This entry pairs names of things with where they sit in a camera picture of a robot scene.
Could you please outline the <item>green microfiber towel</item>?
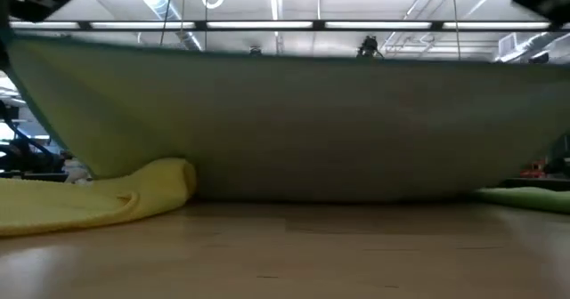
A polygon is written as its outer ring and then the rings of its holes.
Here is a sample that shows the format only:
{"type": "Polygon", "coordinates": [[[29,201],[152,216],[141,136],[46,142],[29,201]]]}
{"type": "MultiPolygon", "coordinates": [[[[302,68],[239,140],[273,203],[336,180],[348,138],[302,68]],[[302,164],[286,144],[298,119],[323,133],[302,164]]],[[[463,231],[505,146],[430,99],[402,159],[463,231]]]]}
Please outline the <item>green microfiber towel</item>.
{"type": "Polygon", "coordinates": [[[501,206],[570,214],[570,190],[554,191],[535,187],[484,188],[470,192],[469,196],[481,202],[501,206]]]}

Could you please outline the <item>yellow microfiber towel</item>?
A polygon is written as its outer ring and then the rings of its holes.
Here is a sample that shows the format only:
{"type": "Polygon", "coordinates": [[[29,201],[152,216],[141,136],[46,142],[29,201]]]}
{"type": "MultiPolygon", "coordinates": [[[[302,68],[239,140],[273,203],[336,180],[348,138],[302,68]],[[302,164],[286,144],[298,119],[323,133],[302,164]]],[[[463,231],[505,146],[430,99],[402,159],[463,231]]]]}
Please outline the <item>yellow microfiber towel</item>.
{"type": "Polygon", "coordinates": [[[155,160],[131,174],[89,184],[0,179],[0,237],[89,229],[176,210],[197,189],[195,167],[155,160]]]}

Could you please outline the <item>red storage bins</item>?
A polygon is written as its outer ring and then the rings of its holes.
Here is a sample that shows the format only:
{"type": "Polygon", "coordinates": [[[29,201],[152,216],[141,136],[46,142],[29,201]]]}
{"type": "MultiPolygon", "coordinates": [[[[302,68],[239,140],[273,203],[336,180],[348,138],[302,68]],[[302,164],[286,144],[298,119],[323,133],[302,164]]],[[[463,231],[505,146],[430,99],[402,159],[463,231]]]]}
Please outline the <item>red storage bins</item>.
{"type": "Polygon", "coordinates": [[[545,178],[547,175],[544,171],[544,167],[547,165],[545,159],[539,159],[533,161],[530,164],[524,165],[519,172],[521,178],[534,178],[540,179],[545,178]]]}

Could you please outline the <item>black bar with light strips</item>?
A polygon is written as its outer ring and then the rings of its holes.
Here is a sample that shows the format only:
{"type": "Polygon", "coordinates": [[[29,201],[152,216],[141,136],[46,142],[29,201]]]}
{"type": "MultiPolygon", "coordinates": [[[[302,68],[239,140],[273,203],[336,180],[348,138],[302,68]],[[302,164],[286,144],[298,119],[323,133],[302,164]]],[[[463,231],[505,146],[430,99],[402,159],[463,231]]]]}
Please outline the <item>black bar with light strips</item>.
{"type": "Polygon", "coordinates": [[[442,32],[570,33],[570,23],[516,20],[197,20],[197,21],[10,21],[8,30],[61,32],[221,32],[221,31],[351,31],[351,32],[442,32]]]}

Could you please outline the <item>blue microfiber towel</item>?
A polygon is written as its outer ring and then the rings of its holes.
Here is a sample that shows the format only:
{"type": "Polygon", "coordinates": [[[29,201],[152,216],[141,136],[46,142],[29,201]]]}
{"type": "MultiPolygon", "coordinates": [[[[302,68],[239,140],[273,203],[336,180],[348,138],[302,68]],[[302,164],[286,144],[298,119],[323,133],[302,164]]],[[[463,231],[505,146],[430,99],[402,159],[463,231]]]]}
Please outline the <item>blue microfiber towel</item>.
{"type": "Polygon", "coordinates": [[[194,53],[5,40],[8,76],[100,178],[184,158],[211,200],[438,198],[570,132],[570,66],[194,53]]]}

